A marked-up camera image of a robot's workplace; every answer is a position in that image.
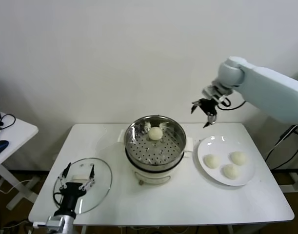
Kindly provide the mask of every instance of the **floor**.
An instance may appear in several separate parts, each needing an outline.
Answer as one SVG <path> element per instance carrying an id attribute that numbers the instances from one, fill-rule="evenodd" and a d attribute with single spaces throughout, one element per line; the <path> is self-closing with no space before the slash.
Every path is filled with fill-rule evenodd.
<path id="1" fill-rule="evenodd" d="M 14 174 L 18 180 L 31 179 L 33 175 L 24 174 Z M 39 193 L 45 179 L 46 175 L 40 175 L 40 182 L 33 188 L 35 193 Z M 288 174 L 280 173 L 275 174 L 275 178 L 279 184 L 290 184 L 292 179 Z M 3 191 L 8 191 L 11 189 L 11 185 L 8 182 L 4 182 L 1 189 Z M 23 199 L 12 211 L 6 209 L 7 203 L 17 194 L 17 191 L 13 189 L 8 194 L 2 194 L 0 192 L 0 215 L 1 215 L 1 225 L 5 227 L 8 222 L 12 220 L 22 220 L 28 217 L 33 204 L 25 199 Z M 285 195 L 288 202 L 290 203 L 294 213 L 295 219 L 291 222 L 283 223 L 272 223 L 264 227 L 259 234 L 298 234 L 298 194 L 286 194 Z M 182 232 L 186 230 L 187 227 L 174 227 L 173 231 Z M 234 230 L 241 228 L 240 225 L 234 226 Z M 80 233 L 81 227 L 76 227 L 77 231 Z M 160 232 L 162 234 L 173 234 L 168 227 L 156 228 L 146 228 L 141 230 L 133 230 L 131 227 L 128 228 L 118 228 L 118 227 L 88 227 L 87 234 L 153 234 L 154 232 Z M 23 225 L 20 225 L 18 234 L 24 234 Z M 46 229 L 36 229 L 33 234 L 45 234 Z M 227 234 L 226 226 L 201 226 L 201 227 L 189 227 L 185 234 Z"/>

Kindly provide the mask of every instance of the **steamed bun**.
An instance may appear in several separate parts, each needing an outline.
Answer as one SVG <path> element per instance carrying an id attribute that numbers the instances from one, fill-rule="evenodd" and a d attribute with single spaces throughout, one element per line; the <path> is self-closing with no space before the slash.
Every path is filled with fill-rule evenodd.
<path id="1" fill-rule="evenodd" d="M 153 127 L 150 129 L 148 134 L 151 140 L 160 140 L 163 136 L 163 131 L 159 127 Z"/>
<path id="2" fill-rule="evenodd" d="M 220 165 L 220 158 L 217 155 L 206 155 L 204 163 L 211 169 L 215 169 Z"/>
<path id="3" fill-rule="evenodd" d="M 236 179 L 239 177 L 240 172 L 234 164 L 227 164 L 222 168 L 224 175 L 229 179 Z"/>
<path id="4" fill-rule="evenodd" d="M 242 166 L 246 163 L 247 157 L 246 154 L 243 152 L 233 152 L 230 154 L 231 160 L 239 166 Z"/>

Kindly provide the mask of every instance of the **white table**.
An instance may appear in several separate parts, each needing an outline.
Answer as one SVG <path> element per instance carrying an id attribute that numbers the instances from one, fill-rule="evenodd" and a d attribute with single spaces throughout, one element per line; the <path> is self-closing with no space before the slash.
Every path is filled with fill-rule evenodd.
<path id="1" fill-rule="evenodd" d="M 11 116 L 7 116 L 3 120 L 4 126 L 8 126 L 13 122 Z M 7 160 L 16 150 L 18 150 L 22 145 L 24 145 L 29 139 L 31 139 L 38 132 L 38 128 L 32 124 L 26 123 L 20 119 L 17 119 L 15 124 L 7 129 L 4 129 L 0 133 L 0 140 L 9 141 L 9 145 L 0 153 L 0 186 L 2 185 L 4 179 L 7 180 L 12 186 L 15 186 L 19 181 L 2 165 L 3 162 Z M 26 186 L 19 184 L 16 186 L 16 189 L 19 193 L 8 203 L 7 208 L 12 210 L 17 203 L 22 199 L 26 198 L 31 202 L 35 202 L 37 194 L 30 191 L 37 182 L 39 181 L 38 177 L 32 178 Z"/>
<path id="2" fill-rule="evenodd" d="M 128 124 L 76 124 L 65 141 L 31 210 L 29 220 L 45 222 L 57 209 L 52 199 L 57 176 L 67 166 L 85 157 L 105 160 L 113 172 L 112 188 L 92 211 L 77 216 L 76 225 L 191 226 L 287 221 L 294 213 L 244 126 L 239 123 L 182 124 L 186 135 L 201 139 L 232 135 L 251 151 L 256 165 L 254 178 L 243 187 L 230 187 L 211 179 L 196 161 L 196 150 L 179 164 L 174 177 L 164 185 L 140 186 L 117 143 Z"/>

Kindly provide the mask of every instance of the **white plate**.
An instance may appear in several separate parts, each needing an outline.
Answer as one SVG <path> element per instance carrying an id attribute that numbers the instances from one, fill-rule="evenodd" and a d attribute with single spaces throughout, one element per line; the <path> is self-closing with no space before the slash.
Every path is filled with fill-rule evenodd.
<path id="1" fill-rule="evenodd" d="M 238 166 L 230 159 L 230 154 L 235 151 L 244 152 L 247 156 L 247 161 L 244 165 Z M 220 166 L 211 169 L 204 163 L 204 157 L 206 155 L 217 155 L 220 157 Z M 235 138 L 229 136 L 210 136 L 204 139 L 198 148 L 198 158 L 203 169 L 215 180 L 231 185 L 241 186 L 247 184 L 254 176 L 255 165 L 252 160 L 252 156 L 249 151 Z M 222 171 L 222 168 L 226 164 L 234 164 L 239 172 L 240 176 L 237 179 L 227 178 Z"/>

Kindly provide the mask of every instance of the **white wall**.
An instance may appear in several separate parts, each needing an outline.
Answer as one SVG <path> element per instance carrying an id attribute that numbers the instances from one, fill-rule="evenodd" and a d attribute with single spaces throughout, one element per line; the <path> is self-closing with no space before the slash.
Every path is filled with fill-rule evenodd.
<path id="1" fill-rule="evenodd" d="M 230 55 L 298 72 L 298 0 L 0 1 L 0 108 L 40 129 L 7 165 L 49 169 L 74 123 L 204 122 L 191 102 Z M 219 114 L 252 134 L 264 120 Z"/>

